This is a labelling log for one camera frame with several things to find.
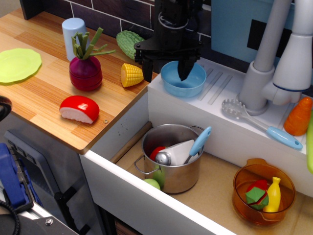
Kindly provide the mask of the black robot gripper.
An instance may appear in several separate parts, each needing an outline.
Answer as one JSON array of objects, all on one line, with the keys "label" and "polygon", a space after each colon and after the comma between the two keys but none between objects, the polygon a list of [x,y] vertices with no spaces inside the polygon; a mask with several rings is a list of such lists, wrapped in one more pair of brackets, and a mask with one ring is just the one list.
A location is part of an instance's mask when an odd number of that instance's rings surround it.
[{"label": "black robot gripper", "polygon": [[200,59],[202,42],[196,39],[195,32],[186,29],[186,15],[159,14],[155,23],[153,36],[134,44],[134,60],[142,65],[144,80],[151,83],[154,60],[178,60],[179,78],[186,80]]}]

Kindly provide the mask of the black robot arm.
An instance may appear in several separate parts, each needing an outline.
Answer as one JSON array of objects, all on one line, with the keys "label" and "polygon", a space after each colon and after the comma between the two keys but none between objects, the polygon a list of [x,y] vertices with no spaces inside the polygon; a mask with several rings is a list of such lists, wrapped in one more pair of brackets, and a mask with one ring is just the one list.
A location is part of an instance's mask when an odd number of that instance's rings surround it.
[{"label": "black robot arm", "polygon": [[202,0],[156,0],[155,28],[151,38],[134,44],[134,60],[142,66],[144,80],[152,81],[155,63],[178,61],[181,81],[201,57]]}]

